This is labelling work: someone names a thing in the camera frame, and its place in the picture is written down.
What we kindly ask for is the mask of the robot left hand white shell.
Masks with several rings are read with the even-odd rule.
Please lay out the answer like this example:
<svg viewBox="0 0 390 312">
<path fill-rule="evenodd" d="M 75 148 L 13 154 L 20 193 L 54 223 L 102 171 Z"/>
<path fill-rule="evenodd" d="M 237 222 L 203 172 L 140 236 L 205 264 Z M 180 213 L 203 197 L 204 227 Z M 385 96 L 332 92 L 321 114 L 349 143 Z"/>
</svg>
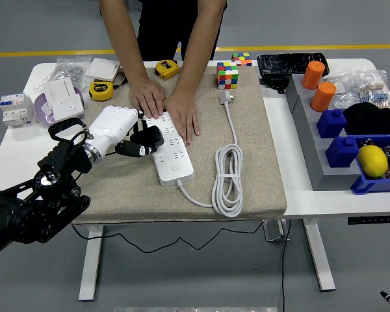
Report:
<svg viewBox="0 0 390 312">
<path fill-rule="evenodd" d="M 93 163 L 102 161 L 109 148 L 114 148 L 119 155 L 144 157 L 164 143 L 157 126 L 147 126 L 142 112 L 126 107 L 105 107 L 89 131 L 92 137 L 85 141 L 83 148 Z"/>
</svg>

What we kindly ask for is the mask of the person's right hand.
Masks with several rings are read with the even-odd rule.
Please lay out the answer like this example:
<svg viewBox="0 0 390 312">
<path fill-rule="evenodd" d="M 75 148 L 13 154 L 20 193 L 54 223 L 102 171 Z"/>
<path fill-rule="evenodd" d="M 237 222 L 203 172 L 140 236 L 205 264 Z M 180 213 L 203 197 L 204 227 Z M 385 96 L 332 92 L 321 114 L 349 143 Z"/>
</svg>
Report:
<svg viewBox="0 0 390 312">
<path fill-rule="evenodd" d="M 148 78 L 130 82 L 129 98 L 133 106 L 143 111 L 148 118 L 157 119 L 163 114 L 164 88 Z"/>
</svg>

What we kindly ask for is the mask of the person's left hand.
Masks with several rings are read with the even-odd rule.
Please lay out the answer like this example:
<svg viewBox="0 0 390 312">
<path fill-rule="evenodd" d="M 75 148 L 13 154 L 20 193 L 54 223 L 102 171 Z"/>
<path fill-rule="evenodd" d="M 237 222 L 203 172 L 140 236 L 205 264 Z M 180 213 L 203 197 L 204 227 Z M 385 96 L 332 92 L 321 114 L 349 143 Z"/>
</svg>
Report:
<svg viewBox="0 0 390 312">
<path fill-rule="evenodd" d="M 192 144 L 193 135 L 200 134 L 198 108 L 194 96 L 186 92 L 173 92 L 165 99 L 164 105 L 184 144 L 186 146 Z"/>
</svg>

